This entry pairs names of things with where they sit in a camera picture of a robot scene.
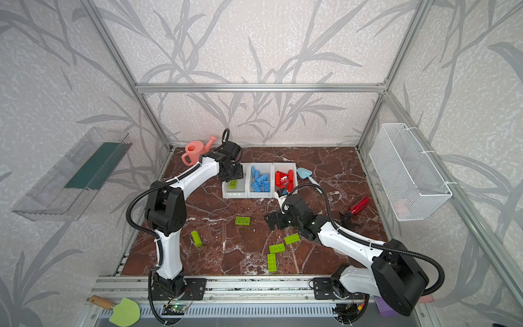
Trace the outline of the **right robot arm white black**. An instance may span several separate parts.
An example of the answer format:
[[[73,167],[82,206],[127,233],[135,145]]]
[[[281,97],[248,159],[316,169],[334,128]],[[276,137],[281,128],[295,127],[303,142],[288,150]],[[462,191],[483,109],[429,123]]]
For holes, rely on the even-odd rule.
[[[361,264],[360,268],[342,265],[331,276],[339,298],[352,293],[377,296],[395,312],[409,316],[419,299],[444,284],[445,271],[438,261],[408,250],[400,241],[376,241],[352,232],[335,222],[329,208],[326,215],[315,214],[297,189],[279,189],[274,197],[280,208],[264,217],[271,230],[293,227],[300,237]]]

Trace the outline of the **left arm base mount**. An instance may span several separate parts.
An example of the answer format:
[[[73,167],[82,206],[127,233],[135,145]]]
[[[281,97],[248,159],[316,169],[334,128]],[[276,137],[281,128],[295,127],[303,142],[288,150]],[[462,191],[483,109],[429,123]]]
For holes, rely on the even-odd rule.
[[[153,301],[179,299],[182,301],[202,301],[206,289],[205,278],[163,279],[153,277],[148,298]]]

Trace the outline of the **green lego bottom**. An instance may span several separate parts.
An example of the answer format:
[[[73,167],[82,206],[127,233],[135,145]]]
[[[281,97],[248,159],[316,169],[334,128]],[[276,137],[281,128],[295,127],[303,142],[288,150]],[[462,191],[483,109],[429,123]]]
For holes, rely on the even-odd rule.
[[[268,262],[268,272],[274,273],[277,272],[277,263],[276,263],[276,254],[270,253],[267,255],[267,262]]]

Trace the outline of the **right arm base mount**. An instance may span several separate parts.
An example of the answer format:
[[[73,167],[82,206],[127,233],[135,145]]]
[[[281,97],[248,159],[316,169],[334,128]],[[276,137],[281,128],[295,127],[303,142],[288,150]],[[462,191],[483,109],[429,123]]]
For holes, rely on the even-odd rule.
[[[345,289],[335,286],[329,277],[313,278],[310,287],[313,289],[314,298],[317,301],[343,300],[350,297]]]

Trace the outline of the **red lego pair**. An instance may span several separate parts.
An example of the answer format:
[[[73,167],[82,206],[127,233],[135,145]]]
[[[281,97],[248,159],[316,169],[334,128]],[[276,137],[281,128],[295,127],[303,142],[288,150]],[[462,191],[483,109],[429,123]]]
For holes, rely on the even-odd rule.
[[[288,180],[289,184],[293,184],[294,183],[294,171],[293,170],[288,170],[287,180]]]

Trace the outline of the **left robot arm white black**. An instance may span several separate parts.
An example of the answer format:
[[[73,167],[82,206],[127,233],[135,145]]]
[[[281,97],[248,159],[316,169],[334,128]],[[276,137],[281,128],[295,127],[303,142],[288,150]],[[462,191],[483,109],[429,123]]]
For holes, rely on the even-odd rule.
[[[151,290],[169,297],[180,297],[187,289],[180,255],[181,230],[187,220],[185,200],[209,179],[221,182],[244,178],[240,163],[242,148],[230,140],[224,129],[221,144],[206,151],[180,175],[165,182],[155,181],[147,191],[134,198],[125,211],[127,223],[153,236],[157,264],[152,272]]]

